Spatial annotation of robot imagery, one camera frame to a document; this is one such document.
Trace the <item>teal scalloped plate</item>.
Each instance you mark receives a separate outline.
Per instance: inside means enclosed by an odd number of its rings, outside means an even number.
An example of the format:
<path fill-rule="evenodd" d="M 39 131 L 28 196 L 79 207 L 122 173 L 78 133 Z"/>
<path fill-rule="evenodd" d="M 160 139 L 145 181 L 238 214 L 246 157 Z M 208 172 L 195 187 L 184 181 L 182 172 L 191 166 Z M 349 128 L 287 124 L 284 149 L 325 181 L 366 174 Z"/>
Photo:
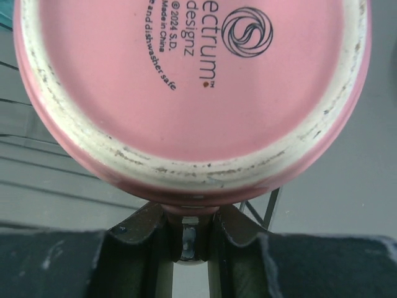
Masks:
<path fill-rule="evenodd" d="M 12 30 L 14 0 L 0 0 L 1 27 Z"/>

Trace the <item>pink patterned mug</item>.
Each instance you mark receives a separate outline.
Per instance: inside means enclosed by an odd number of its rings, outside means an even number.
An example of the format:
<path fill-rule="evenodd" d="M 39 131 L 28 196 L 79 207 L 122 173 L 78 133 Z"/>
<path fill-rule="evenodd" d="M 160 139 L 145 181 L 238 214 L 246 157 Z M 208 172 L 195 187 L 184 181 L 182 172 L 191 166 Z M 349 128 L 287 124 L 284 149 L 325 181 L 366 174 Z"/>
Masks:
<path fill-rule="evenodd" d="M 367 75 L 370 1 L 16 1 L 28 97 L 80 165 L 169 217 L 176 261 L 212 215 L 335 141 Z"/>

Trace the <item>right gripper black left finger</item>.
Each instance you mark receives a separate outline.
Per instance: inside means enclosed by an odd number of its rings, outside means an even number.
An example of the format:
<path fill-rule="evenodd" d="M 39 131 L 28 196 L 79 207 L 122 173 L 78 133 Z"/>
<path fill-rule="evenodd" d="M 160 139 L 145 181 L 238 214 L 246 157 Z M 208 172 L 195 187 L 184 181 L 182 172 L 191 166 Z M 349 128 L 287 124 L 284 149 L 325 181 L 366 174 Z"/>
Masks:
<path fill-rule="evenodd" d="M 2 297 L 168 297 L 160 205 L 109 230 L 1 229 Z"/>

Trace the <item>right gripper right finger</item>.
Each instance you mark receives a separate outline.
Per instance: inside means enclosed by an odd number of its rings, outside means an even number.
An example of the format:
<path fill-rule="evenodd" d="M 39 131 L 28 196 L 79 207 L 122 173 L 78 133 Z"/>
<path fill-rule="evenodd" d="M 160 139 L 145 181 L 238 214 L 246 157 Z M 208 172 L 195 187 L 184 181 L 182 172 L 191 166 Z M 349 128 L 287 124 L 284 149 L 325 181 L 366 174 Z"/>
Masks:
<path fill-rule="evenodd" d="M 232 205 L 213 218 L 212 297 L 395 297 L 396 242 L 272 233 Z"/>

